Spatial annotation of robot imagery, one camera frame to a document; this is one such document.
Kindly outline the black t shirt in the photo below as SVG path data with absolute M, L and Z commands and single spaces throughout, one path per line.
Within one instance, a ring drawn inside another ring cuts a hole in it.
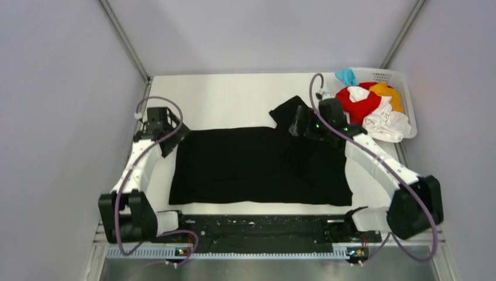
M 192 131 L 178 146 L 168 202 L 350 206 L 344 153 L 290 134 L 299 107 L 295 96 L 271 110 L 275 128 Z

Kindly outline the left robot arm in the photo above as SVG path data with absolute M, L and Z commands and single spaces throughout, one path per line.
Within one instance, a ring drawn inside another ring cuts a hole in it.
M 154 210 L 146 193 L 155 165 L 190 132 L 171 109 L 147 109 L 144 127 L 133 137 L 131 154 L 120 179 L 98 200 L 109 243 L 152 242 L 163 233 L 174 242 L 185 239 L 188 227 L 180 221 L 180 212 Z

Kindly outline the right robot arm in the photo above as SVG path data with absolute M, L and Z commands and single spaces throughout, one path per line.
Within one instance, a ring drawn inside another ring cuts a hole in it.
M 364 127 L 348 123 L 338 99 L 321 100 L 318 108 L 297 106 L 289 132 L 341 149 L 389 196 L 386 207 L 367 207 L 352 214 L 343 225 L 348 240 L 359 241 L 367 231 L 387 231 L 406 240 L 444 222 L 439 180 L 403 166 Z

